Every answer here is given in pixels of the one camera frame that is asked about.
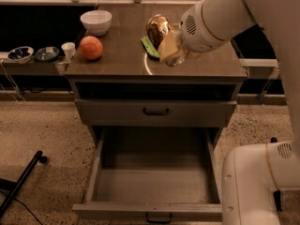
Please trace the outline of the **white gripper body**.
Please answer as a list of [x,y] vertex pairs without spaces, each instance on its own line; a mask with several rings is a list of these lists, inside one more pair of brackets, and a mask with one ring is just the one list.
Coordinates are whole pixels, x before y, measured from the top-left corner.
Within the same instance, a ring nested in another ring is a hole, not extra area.
[[225,43],[225,40],[215,36],[207,27],[202,4],[196,4],[182,15],[180,30],[183,44],[191,52],[210,52]]

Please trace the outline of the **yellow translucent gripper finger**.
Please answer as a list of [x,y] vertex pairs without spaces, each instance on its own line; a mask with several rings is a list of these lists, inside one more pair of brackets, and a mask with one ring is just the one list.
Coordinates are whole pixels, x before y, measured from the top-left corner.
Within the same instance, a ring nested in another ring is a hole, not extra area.
[[166,63],[169,67],[176,67],[188,59],[198,58],[199,52],[189,52],[183,46],[182,33],[179,30],[172,30],[158,46],[159,61]]

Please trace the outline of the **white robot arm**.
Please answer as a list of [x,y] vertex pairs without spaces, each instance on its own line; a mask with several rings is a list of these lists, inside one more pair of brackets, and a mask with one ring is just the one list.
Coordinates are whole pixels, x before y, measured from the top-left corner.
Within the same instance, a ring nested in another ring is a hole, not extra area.
[[292,124],[287,142],[234,148],[222,166],[222,224],[280,225],[280,193],[300,188],[300,0],[202,0],[181,17],[178,29],[157,44],[159,58],[181,63],[189,53],[213,51],[258,25],[275,59],[241,60],[248,69],[269,68],[280,80]]

